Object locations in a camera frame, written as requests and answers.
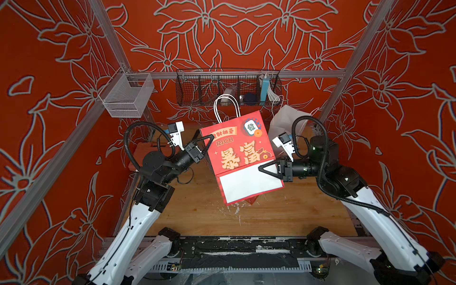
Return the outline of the red RICH paper bag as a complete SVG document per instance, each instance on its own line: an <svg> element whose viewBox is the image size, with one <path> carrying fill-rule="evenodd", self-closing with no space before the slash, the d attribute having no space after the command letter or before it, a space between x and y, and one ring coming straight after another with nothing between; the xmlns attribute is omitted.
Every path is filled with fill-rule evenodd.
<svg viewBox="0 0 456 285"><path fill-rule="evenodd" d="M214 135L207 154L224 203L235 204L283 188L283 181L271 181L258 170L259 165L276 159L261 113L241 115L237 103L236 117L222 121L218 101L219 98L213 104L217 124L200 132L202 136Z"/></svg>

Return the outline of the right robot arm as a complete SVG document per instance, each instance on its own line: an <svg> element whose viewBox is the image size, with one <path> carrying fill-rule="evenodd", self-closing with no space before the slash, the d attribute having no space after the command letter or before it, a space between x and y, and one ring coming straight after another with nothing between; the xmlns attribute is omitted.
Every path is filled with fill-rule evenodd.
<svg viewBox="0 0 456 285"><path fill-rule="evenodd" d="M381 285L428 285L436 280L435 273L445 264L443 257L414 241L360 174L340 164L339 146L321 121L300 116L292 123L292 133L276 136L273 144L287 155L259 166L260 172L282 182L314 177L318 188L342 202L378 244L367 247L319 226L306 236L308 255L342 258L372 274Z"/></svg>

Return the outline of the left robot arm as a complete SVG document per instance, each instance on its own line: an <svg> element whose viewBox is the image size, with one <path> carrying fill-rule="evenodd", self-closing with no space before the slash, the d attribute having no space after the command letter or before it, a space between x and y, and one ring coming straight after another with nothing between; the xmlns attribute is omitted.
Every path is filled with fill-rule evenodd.
<svg viewBox="0 0 456 285"><path fill-rule="evenodd" d="M139 164L129 148L129 141L131 131L141 126L159 132L171 146L171 154L166 156L161 150L156 150L146 154L142 164ZM170 183L203 160L214 140L212 134L203 136L196 133L192 141L183 145L183 131L182 122L170 124L167 131L145 121L134 122L127 127L123 146L140 176L128 218L102 258L87 274L78 275L73 284L137 285L161 259L181 252L181 236L170 228L163 228L146 249L141 252L137 249L171 200L175 189Z"/></svg>

